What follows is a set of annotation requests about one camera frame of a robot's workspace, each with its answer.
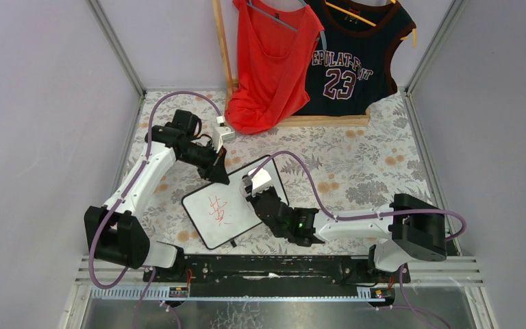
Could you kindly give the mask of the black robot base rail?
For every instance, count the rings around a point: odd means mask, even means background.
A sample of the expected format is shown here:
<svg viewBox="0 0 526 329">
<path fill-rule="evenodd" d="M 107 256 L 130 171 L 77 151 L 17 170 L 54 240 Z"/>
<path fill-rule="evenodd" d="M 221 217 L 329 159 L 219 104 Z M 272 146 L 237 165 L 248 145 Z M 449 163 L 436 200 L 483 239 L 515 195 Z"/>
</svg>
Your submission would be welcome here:
<svg viewBox="0 0 526 329">
<path fill-rule="evenodd" d="M 393 293 L 394 284 L 411 280 L 407 268 L 394 272 L 373 269 L 366 256 L 214 255 L 180 256 L 170 268 L 146 271 L 144 282 L 181 284 L 232 292 L 340 291 L 368 287 Z"/>
</svg>

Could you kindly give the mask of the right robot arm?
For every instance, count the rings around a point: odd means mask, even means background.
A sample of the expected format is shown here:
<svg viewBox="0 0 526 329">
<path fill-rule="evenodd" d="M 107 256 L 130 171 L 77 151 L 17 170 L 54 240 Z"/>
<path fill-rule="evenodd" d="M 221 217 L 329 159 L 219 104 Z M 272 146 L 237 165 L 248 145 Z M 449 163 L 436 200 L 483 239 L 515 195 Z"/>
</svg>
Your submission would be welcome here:
<svg viewBox="0 0 526 329">
<path fill-rule="evenodd" d="M 347 238 L 375 238 L 369 252 L 373 269 L 394 272 L 419 260 L 446 260 L 445 219 L 441 210 L 405 193 L 388 205 L 327 215 L 318 208 L 292 208 L 273 187 L 245 196 L 250 209 L 276 238 L 301 247 Z"/>
</svg>

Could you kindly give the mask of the small black-framed whiteboard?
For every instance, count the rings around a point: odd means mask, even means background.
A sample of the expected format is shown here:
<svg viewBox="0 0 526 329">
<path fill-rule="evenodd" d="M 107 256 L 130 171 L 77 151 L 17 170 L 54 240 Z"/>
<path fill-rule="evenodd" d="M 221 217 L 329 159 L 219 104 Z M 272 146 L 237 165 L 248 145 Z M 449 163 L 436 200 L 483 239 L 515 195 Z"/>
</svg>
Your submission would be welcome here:
<svg viewBox="0 0 526 329">
<path fill-rule="evenodd" d="M 267 158 L 262 156 L 232 171 L 228 185 L 209 183 L 182 197 L 182 207 L 206 249 L 216 249 L 262 223 L 241 189 L 243 176 Z"/>
</svg>

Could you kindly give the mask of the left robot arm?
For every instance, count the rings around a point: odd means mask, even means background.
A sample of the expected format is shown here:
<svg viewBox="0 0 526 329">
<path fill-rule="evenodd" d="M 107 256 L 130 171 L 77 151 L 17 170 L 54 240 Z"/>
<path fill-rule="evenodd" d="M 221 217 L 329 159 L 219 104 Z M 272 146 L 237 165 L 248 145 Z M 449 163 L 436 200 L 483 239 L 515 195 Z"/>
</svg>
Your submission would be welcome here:
<svg viewBox="0 0 526 329">
<path fill-rule="evenodd" d="M 178 248 L 152 241 L 140 221 L 160 180 L 177 161 L 196 167 L 205 181 L 229 184 L 223 141 L 234 133 L 226 126 L 225 118 L 218 116 L 208 143 L 200 145 L 196 142 L 201 138 L 200 126 L 198 116 L 176 110 L 172 121 L 151 128 L 126 181 L 104 205 L 91 206 L 84 215 L 93 258 L 132 269 L 169 268 L 175 264 Z"/>
</svg>

